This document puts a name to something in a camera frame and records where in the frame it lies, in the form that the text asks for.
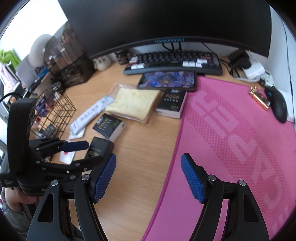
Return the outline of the person's left hand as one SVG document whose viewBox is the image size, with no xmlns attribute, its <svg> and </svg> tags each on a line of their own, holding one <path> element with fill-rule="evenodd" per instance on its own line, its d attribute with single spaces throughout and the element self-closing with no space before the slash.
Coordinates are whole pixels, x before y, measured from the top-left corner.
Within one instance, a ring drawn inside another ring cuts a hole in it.
<svg viewBox="0 0 296 241">
<path fill-rule="evenodd" d="M 21 212 L 23 205 L 34 204 L 37 200 L 40 201 L 42 198 L 42 196 L 28 196 L 20 189 L 5 189 L 6 204 L 15 212 Z"/>
</svg>

